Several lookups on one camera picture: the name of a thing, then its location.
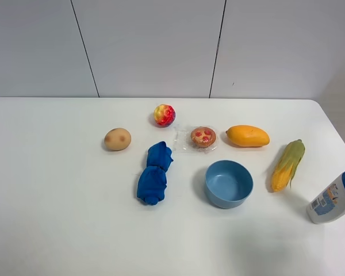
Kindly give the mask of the fruit tart pastry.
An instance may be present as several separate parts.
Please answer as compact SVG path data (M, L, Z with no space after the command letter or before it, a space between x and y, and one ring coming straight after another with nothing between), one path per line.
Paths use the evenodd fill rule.
M179 153L204 153L214 151L218 145L216 131L209 126L184 126L176 128L173 151Z

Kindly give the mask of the red multicolour squishy ball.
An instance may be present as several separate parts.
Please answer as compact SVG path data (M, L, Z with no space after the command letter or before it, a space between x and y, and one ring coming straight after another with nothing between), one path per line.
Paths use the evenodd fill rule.
M171 105L161 104L155 108L153 116L159 126L168 127L175 120L175 110Z

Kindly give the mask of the blue crumpled cloth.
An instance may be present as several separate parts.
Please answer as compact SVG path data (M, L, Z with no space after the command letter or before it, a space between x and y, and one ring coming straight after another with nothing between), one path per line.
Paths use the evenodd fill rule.
M147 151L146 168L137 184L137 198L147 205L156 205L164 200L167 187L166 172L173 159L172 150L165 141L158 142Z

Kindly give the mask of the brown potato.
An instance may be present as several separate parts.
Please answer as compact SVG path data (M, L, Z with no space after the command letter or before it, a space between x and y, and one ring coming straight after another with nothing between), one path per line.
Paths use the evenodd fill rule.
M131 143L131 134L124 128L115 128L109 131L104 138L104 145L108 150L121 151Z

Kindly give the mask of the yellow mango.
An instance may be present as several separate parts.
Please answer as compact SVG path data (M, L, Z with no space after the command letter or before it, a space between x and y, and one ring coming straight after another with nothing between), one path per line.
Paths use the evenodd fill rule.
M270 143L269 135L250 125L235 125L226 132L228 140L239 147L263 147Z

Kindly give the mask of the blue bowl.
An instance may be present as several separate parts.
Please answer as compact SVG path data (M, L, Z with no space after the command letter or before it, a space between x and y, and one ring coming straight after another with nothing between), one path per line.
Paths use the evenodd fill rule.
M253 187L250 172L231 160L216 161L205 172L205 194L211 204L222 209L240 206Z

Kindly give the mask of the corn cob with husk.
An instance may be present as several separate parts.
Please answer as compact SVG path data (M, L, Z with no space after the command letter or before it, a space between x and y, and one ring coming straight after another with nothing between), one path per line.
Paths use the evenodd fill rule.
M292 141L285 147L271 177L273 192L282 191L291 184L304 153L305 146L301 139Z

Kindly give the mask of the white bottle blue cap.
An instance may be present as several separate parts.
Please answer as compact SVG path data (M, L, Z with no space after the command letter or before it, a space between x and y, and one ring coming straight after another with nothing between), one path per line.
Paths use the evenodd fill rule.
M345 172L328 185L306 211L315 224L329 223L345 215Z

